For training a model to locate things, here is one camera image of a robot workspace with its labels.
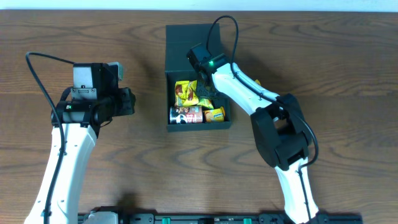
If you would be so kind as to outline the dark green box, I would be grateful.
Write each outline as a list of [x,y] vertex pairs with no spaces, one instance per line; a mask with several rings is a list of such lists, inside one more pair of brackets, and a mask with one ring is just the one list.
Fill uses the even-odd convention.
[[[166,105],[171,109],[175,105],[175,82],[181,80],[197,80],[198,75],[187,58],[188,51],[198,45],[205,44],[210,24],[167,25],[165,50],[165,77],[166,77]],[[226,117],[219,123],[188,123],[167,124],[167,131],[202,131],[214,129],[228,129],[231,127],[231,110],[229,99],[226,97],[212,100],[215,108],[223,107]]]

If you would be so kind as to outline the yellow brown snack packet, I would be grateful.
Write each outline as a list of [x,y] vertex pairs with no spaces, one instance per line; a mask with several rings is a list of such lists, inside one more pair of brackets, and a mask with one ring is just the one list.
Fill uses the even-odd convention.
[[187,88],[189,81],[177,81],[175,83],[175,105],[183,106],[184,102],[187,100]]

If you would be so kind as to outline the yellow chocolate snack packet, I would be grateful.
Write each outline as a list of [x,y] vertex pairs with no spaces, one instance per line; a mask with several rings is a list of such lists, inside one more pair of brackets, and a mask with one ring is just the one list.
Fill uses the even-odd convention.
[[196,89],[197,89],[197,81],[196,80],[189,81],[186,90],[186,99],[183,102],[184,106],[194,106],[198,104],[199,99],[196,94]]

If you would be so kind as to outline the green yellow snack packet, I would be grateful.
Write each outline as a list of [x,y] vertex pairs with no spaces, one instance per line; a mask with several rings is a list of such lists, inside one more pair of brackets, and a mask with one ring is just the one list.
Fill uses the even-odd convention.
[[202,106],[204,108],[207,108],[209,110],[213,110],[214,109],[214,106],[213,106],[211,100],[207,99],[207,98],[199,98],[199,102],[198,102],[197,105],[198,106]]

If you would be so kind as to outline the red Pringles can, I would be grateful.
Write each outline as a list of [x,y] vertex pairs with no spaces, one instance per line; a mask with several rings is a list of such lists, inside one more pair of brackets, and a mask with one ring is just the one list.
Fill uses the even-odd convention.
[[171,124],[202,123],[203,111],[201,106],[174,106],[170,108],[169,121]]

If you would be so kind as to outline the orange biscuit packet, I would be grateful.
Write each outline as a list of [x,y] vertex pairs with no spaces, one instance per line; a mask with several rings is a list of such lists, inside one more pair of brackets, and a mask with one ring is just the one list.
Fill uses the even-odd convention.
[[225,121],[225,110],[224,107],[206,110],[204,111],[204,117],[206,123],[224,122]]

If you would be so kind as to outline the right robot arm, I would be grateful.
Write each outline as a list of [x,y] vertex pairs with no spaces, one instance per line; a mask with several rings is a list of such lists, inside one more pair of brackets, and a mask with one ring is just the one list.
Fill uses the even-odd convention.
[[192,47],[187,58],[197,74],[249,115],[257,150],[277,172],[285,214],[293,223],[314,221],[319,209],[312,196],[308,167],[316,160],[308,158],[308,148],[318,147],[318,141],[297,99],[266,90],[225,54],[213,56],[202,44]]

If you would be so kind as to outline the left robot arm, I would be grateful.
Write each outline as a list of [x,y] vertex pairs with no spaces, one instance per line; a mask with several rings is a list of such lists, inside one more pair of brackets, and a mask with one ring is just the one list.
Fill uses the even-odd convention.
[[101,126],[134,113],[136,97],[119,87],[122,79],[118,62],[74,64],[73,86],[51,114],[50,157],[26,223],[77,223],[86,167]]

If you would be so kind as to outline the black mounting rail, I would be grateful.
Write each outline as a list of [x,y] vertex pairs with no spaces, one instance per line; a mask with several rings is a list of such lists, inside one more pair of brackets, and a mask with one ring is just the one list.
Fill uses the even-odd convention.
[[96,207],[79,214],[78,223],[119,224],[280,224],[293,221],[284,212],[260,214],[189,214],[157,213],[148,210],[126,210],[120,207]]

